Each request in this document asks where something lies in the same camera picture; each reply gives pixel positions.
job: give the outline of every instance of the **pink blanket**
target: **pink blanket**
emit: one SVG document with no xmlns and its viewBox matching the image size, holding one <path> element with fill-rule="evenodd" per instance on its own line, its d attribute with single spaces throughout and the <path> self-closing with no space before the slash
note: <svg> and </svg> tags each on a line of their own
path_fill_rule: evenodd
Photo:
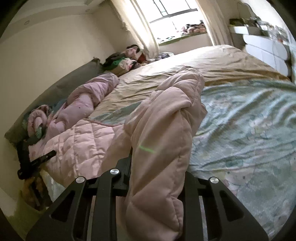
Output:
<svg viewBox="0 0 296 241">
<path fill-rule="evenodd" d="M 117 199 L 117 221 L 133 240 L 173 241 L 182 233 L 182 191 L 192 138 L 207 111 L 200 95 L 203 76 L 186 68 L 166 79 L 123 125 L 105 126 L 83 119 L 52 138 L 44 153 L 57 155 L 44 164 L 67 187 L 114 168 L 133 147 L 126 198 Z"/>
<path fill-rule="evenodd" d="M 55 115 L 48 115 L 46 105 L 33 110 L 28 119 L 29 136 L 34 135 L 41 124 L 47 126 L 47 131 L 44 138 L 29 147 L 30 160 L 43 155 L 44 146 L 51 138 L 70 129 L 79 120 L 88 117 L 118 84 L 119 79 L 116 75 L 105 73 L 76 88 Z"/>
</svg>

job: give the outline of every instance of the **white wall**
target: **white wall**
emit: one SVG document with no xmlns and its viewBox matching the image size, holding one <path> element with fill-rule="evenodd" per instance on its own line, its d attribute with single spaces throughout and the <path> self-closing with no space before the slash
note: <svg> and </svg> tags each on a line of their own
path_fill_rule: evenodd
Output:
<svg viewBox="0 0 296 241">
<path fill-rule="evenodd" d="M 92 15 L 97 25 L 108 36 L 116 52 L 122 52 L 127 46 L 136 44 L 132 34 L 126 30 L 109 0 L 102 2 Z"/>
<path fill-rule="evenodd" d="M 200 34 L 181 39 L 178 42 L 160 46 L 160 52 L 184 53 L 193 49 L 212 46 L 208 34 Z"/>
<path fill-rule="evenodd" d="M 12 216 L 17 202 L 0 188 L 0 207 L 5 216 Z"/>
<path fill-rule="evenodd" d="M 237 0 L 216 0 L 228 25 L 230 18 L 238 18 Z"/>
<path fill-rule="evenodd" d="M 50 85 L 94 56 L 104 60 L 114 51 L 90 15 L 39 23 L 0 44 L 0 187 L 13 199 L 22 182 L 16 150 L 4 133 Z"/>
</svg>

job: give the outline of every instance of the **metal screw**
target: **metal screw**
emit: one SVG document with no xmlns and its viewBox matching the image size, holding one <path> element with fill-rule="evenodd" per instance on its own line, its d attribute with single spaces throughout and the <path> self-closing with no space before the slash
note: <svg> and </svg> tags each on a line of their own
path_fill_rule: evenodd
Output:
<svg viewBox="0 0 296 241">
<path fill-rule="evenodd" d="M 76 178 L 76 182 L 77 183 L 83 183 L 85 181 L 85 178 L 84 177 L 78 177 Z"/>
<path fill-rule="evenodd" d="M 119 173 L 119 170 L 118 170 L 117 168 L 113 168 L 113 169 L 110 170 L 110 173 L 111 173 L 112 175 L 116 175 L 116 174 Z"/>
<path fill-rule="evenodd" d="M 218 178 L 216 178 L 216 177 L 211 177 L 210 181 L 211 181 L 211 183 L 214 183 L 214 184 L 216 184 L 216 183 L 218 183 L 218 182 L 219 182 L 219 179 L 218 179 Z"/>
</svg>

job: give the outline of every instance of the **light blue bedding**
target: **light blue bedding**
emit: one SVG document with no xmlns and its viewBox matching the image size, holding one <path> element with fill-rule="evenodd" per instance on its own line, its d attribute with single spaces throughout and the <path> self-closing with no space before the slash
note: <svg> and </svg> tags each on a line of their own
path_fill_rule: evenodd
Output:
<svg viewBox="0 0 296 241">
<path fill-rule="evenodd" d="M 222 180 L 271 239 L 296 204 L 296 86 L 242 80 L 206 87 L 202 102 L 208 114 L 193 138 L 188 170 Z M 95 119 L 123 123 L 139 104 Z"/>
</svg>

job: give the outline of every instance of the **mattress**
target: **mattress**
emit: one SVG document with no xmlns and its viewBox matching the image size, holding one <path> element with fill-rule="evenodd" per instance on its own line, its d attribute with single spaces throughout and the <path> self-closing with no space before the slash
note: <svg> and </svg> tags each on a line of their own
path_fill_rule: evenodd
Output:
<svg viewBox="0 0 296 241">
<path fill-rule="evenodd" d="M 91 117 L 144 100 L 160 83 L 184 66 L 197 68 L 203 74 L 206 86 L 241 79 L 289 81 L 269 65 L 235 47 L 203 47 L 156 61 L 122 75 L 117 88 L 98 105 Z"/>
<path fill-rule="evenodd" d="M 296 204 L 296 86 L 240 80 L 205 87 L 208 114 L 193 138 L 188 171 L 218 177 L 272 239 Z M 123 123 L 141 102 L 102 114 Z"/>
</svg>

